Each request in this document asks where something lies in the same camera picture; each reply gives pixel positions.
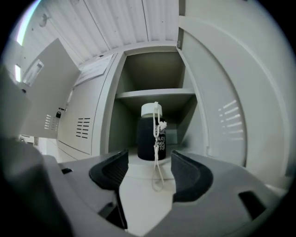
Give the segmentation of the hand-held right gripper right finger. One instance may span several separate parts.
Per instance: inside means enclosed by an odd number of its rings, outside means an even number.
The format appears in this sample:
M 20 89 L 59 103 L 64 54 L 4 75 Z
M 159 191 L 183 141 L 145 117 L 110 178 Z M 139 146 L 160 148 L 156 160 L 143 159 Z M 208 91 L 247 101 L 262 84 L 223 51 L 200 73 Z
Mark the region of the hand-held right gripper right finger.
M 176 193 L 161 222 L 171 237 L 243 235 L 263 221 L 280 197 L 245 168 L 200 155 L 172 152 Z

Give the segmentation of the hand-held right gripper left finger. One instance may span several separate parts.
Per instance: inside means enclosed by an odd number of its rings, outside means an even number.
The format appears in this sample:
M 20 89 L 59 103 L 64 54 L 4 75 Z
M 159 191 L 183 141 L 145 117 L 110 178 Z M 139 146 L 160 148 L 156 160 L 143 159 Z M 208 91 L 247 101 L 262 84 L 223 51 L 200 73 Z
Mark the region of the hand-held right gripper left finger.
M 119 188 L 128 151 L 59 164 L 57 196 L 75 237 L 123 236 L 128 224 Z

